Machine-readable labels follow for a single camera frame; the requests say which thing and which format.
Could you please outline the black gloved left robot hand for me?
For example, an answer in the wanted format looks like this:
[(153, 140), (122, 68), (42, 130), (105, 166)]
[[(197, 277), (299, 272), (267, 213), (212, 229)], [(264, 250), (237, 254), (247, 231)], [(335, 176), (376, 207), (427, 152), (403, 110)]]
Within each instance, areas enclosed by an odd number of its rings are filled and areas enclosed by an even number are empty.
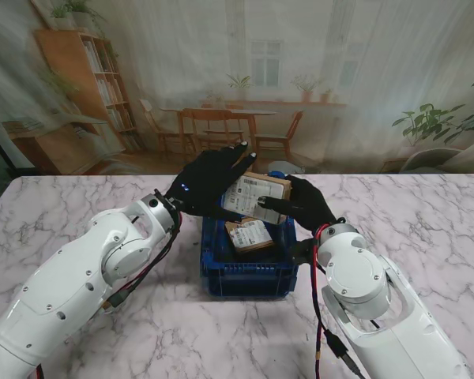
[(220, 197), (251, 167), (257, 154), (248, 143), (205, 150), (176, 176), (164, 197), (188, 215), (239, 222), (241, 215), (220, 206)]

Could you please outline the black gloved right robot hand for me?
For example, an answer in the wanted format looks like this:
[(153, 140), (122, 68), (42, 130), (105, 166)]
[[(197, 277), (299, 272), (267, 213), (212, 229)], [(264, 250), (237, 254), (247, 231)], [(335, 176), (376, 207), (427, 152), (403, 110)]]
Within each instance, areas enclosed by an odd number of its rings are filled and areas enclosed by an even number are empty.
[(334, 224), (337, 218), (327, 205), (322, 192), (303, 178), (285, 177), (291, 183), (290, 198), (259, 197), (258, 204), (265, 209), (292, 217), (301, 227), (315, 233), (325, 224)]

